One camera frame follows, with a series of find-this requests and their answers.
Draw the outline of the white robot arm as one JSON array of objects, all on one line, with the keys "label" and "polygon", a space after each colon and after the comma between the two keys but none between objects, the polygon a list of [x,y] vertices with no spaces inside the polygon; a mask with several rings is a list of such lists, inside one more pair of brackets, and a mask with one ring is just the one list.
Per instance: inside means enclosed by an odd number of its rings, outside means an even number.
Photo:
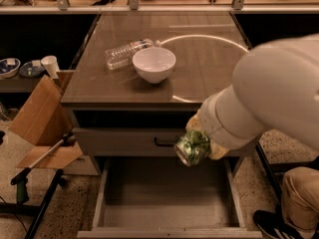
[{"label": "white robot arm", "polygon": [[187,123],[210,139],[219,159],[270,129],[319,149],[319,35],[259,45],[234,68],[231,85]]}]

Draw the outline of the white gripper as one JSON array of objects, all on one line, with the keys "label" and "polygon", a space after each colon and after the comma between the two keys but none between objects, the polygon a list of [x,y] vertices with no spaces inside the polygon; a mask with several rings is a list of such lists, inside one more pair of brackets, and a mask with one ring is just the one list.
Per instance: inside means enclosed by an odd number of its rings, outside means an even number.
[{"label": "white gripper", "polygon": [[263,133],[259,122],[238,100],[235,93],[219,93],[206,99],[185,129],[202,131],[210,139],[208,157],[219,160],[230,149],[240,149]]}]

